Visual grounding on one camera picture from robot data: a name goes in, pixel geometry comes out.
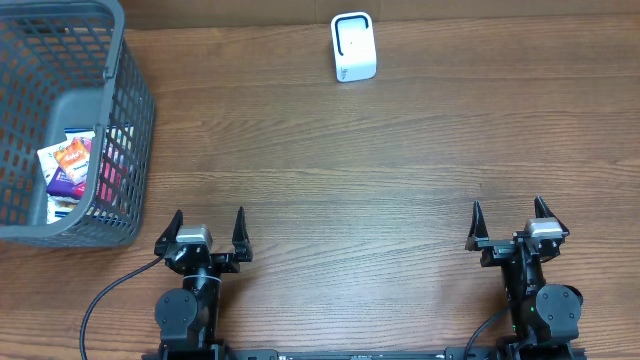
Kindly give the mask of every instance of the white device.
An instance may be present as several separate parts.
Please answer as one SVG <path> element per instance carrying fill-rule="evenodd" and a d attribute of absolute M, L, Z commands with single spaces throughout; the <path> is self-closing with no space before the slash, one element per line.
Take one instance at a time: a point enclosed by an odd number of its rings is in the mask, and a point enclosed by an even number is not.
<path fill-rule="evenodd" d="M 373 21 L 365 12 L 340 14 L 331 20 L 336 77 L 340 82 L 370 79 L 376 74 Z"/>

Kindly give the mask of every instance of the mesh basket wall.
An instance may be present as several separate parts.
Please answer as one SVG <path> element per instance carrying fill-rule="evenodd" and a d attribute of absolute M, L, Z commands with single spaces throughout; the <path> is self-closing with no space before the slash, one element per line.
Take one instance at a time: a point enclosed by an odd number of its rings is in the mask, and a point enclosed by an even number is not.
<path fill-rule="evenodd" d="M 91 2 L 28 12 L 0 7 L 0 239 L 51 247 L 115 246 L 137 235 L 154 101 L 126 42 L 110 49 L 110 10 Z M 105 80 L 109 51 L 118 52 L 118 61 L 115 77 Z M 60 103 L 84 93 L 98 96 L 100 118 L 108 119 L 106 131 L 96 134 L 104 136 L 97 191 L 84 195 L 93 197 L 88 212 L 71 212 L 74 225 L 52 235 L 56 223 L 43 231 L 46 194 L 38 186 L 44 180 L 36 150 L 56 143 L 59 135 L 52 133 L 62 129 L 53 113 Z M 6 237 L 3 229 L 9 227 L 12 235 Z"/>

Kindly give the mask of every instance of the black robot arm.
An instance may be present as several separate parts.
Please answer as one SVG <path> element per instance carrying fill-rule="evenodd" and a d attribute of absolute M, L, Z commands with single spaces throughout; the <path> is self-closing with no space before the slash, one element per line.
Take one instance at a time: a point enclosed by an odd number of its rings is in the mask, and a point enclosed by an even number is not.
<path fill-rule="evenodd" d="M 473 207 L 473 221 L 466 249 L 482 251 L 483 267 L 500 266 L 511 308 L 515 336 L 499 339 L 498 360 L 573 360 L 569 344 L 578 338 L 582 294 L 567 285 L 547 284 L 542 263 L 560 255 L 569 229 L 554 216 L 541 197 L 534 201 L 536 218 L 511 240 L 490 240 L 480 204 Z"/>
<path fill-rule="evenodd" d="M 231 240 L 233 253 L 211 253 L 213 239 L 206 225 L 182 225 L 178 210 L 156 241 L 154 253 L 171 270 L 183 275 L 182 288 L 169 290 L 156 304 L 160 351 L 167 359 L 211 359 L 216 342 L 220 276 L 240 272 L 241 262 L 253 260 L 244 209 L 238 210 Z"/>
<path fill-rule="evenodd" d="M 216 338 L 220 276 L 237 273 L 240 262 L 253 259 L 244 211 L 238 211 L 232 243 L 234 253 L 211 253 L 206 226 L 182 225 L 178 211 L 156 242 L 156 255 L 184 276 L 182 288 L 165 293 L 156 305 L 161 345 L 145 360 L 586 360 L 584 350 L 574 350 L 578 337 L 582 295 L 574 287 L 547 284 L 541 264 L 560 255 L 569 230 L 535 199 L 536 218 L 510 240 L 491 240 L 475 202 L 466 249 L 481 251 L 483 267 L 500 266 L 509 307 L 483 324 L 467 348 L 449 347 L 433 352 L 316 352 L 282 353 L 276 350 L 231 351 Z M 492 347 L 472 347 L 480 331 L 498 315 L 511 312 L 515 335 L 499 339 Z"/>

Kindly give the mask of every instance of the wood grain surface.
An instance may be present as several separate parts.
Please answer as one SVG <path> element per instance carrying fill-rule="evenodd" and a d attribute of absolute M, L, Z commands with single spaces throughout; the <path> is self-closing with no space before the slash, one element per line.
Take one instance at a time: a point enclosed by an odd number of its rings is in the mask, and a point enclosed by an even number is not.
<path fill-rule="evenodd" d="M 464 251 L 472 202 L 507 238 L 545 197 L 571 229 L 551 283 L 586 301 L 576 346 L 640 346 L 640 17 L 381 23 L 379 67 L 338 84 L 326 26 L 130 32 L 157 100 L 144 226 L 128 248 L 0 245 L 0 358 L 78 359 L 93 297 L 151 261 L 178 208 L 230 250 L 247 210 L 255 261 L 225 275 L 236 348 L 462 346 L 505 305 Z M 158 265 L 109 294 L 89 357 L 153 351 Z M 481 336 L 509 333 L 508 321 Z"/>
<path fill-rule="evenodd" d="M 340 13 L 374 22 L 640 13 L 637 0 L 120 0 L 134 29 L 329 24 Z"/>

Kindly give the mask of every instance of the snack package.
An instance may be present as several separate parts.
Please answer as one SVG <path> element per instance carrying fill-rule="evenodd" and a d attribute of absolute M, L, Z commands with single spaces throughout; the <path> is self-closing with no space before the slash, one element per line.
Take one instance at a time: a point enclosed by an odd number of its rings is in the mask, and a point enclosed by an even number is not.
<path fill-rule="evenodd" d="M 75 138 L 71 140 L 69 146 L 63 150 L 54 152 L 53 156 L 74 184 L 80 184 L 87 179 L 89 151 L 87 151 L 87 148 L 80 139 Z"/>
<path fill-rule="evenodd" d="M 89 154 L 91 154 L 91 139 L 92 138 L 77 137 L 77 138 L 74 138 L 74 139 L 79 139 L 80 142 L 82 143 L 82 145 L 84 145 L 84 147 L 87 149 Z"/>
<path fill-rule="evenodd" d="M 73 140 L 74 138 L 77 138 L 77 137 L 93 139 L 96 136 L 96 133 L 91 129 L 66 128 L 64 129 L 64 135 L 67 137 L 67 140 Z"/>
<path fill-rule="evenodd" d="M 47 194 L 54 200 L 77 203 L 84 195 L 86 183 L 74 184 L 60 167 L 56 169 L 53 178 L 47 185 Z"/>
<path fill-rule="evenodd" d="M 63 141 L 60 144 L 47 146 L 37 151 L 38 159 L 40 160 L 40 167 L 42 168 L 42 174 L 47 184 L 53 179 L 53 175 L 58 169 L 58 161 L 54 157 L 56 151 L 60 151 L 67 146 L 71 145 L 71 140 Z"/>
<path fill-rule="evenodd" d="M 76 207 L 76 204 L 71 204 L 64 201 L 54 200 L 53 197 L 47 197 L 47 224 L 54 223 L 63 217 L 67 216 L 71 210 Z"/>

